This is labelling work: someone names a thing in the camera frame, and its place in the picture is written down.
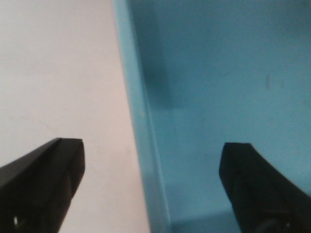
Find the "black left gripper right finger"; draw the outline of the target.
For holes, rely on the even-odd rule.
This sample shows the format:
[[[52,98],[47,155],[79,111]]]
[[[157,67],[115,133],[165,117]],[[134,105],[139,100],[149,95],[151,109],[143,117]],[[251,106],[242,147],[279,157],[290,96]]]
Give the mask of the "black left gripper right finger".
[[[309,233],[311,198],[249,143],[225,143],[219,176],[243,233]]]

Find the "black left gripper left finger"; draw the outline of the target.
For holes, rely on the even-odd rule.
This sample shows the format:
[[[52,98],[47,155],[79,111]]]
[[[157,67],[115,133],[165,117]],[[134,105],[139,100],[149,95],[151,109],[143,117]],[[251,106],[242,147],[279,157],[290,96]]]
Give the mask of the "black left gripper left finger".
[[[55,138],[0,169],[0,231],[57,233],[85,172],[81,139]]]

